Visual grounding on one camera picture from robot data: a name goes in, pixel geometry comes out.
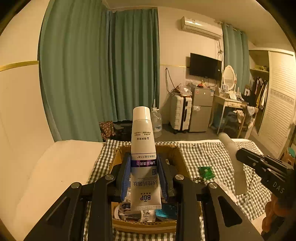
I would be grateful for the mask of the right human hand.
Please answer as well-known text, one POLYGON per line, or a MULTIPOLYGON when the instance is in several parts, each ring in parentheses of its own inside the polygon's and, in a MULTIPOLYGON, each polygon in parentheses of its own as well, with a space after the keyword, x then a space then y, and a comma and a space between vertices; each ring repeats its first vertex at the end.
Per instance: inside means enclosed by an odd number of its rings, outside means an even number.
POLYGON ((278 199, 274 194, 271 195, 271 201, 265 205, 266 217, 262 221, 262 236, 267 235, 271 231, 271 225, 277 217, 285 220, 290 215, 294 202, 295 197, 289 198, 286 203, 285 200, 278 199))

